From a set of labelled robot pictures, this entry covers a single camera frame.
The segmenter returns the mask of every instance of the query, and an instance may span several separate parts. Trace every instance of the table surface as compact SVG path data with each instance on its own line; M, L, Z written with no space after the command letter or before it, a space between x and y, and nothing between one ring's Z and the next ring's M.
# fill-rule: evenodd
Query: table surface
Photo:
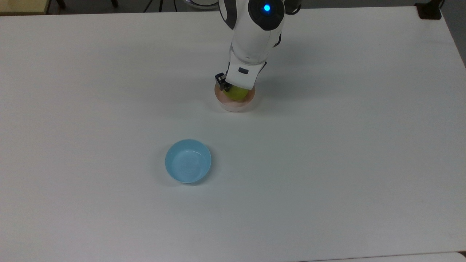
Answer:
M218 13L1 17L4 260L466 249L466 70L445 21L415 7L285 19L256 106L230 113L213 92L232 37ZM212 153L195 185L164 167L185 138Z
M50 0L0 0L0 15L45 14Z
M396 255L354 259L327 260L327 262L466 262L460 253Z

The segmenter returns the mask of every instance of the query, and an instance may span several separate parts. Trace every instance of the bowl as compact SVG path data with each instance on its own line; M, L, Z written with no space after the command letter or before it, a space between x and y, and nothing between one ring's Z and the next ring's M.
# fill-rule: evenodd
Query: bowl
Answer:
M176 142L165 156L165 168L168 174L186 184L203 178L209 171L211 163L209 149L193 139Z
M215 97L220 103L220 106L230 112L244 112L249 109L251 106L251 101L254 98L254 95L256 94L256 87L253 87L253 89L249 90L247 95L239 100L235 101L230 98L228 98L219 88L218 84L215 84Z

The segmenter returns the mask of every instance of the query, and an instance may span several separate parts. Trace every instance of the yellow-green fruit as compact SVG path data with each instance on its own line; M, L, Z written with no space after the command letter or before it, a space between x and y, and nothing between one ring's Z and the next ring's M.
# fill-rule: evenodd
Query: yellow-green fruit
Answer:
M223 93L232 100L241 100L244 97L246 97L248 92L249 90L237 87L235 85L232 85L228 92L225 92L225 90L223 90Z

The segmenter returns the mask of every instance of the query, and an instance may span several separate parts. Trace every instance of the floor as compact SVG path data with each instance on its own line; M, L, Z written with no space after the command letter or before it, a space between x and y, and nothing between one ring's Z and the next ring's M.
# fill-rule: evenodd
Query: floor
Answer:
M184 0L118 0L117 8L110 0L64 0L64 10L56 0L50 1L49 14L141 13L146 8L147 12L158 12L160 1L162 12L175 12L175 6L178 12L197 11ZM413 6L416 2L428 0L303 0L302 8ZM442 13L466 65L466 0L445 0Z

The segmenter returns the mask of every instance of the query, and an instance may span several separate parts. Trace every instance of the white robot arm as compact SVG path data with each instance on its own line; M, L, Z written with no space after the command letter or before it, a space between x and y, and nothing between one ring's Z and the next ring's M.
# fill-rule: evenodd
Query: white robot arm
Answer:
M226 74L215 76L221 90L254 87L270 51L280 43L285 13L295 14L301 7L301 0L285 1L219 0L220 14L234 31Z

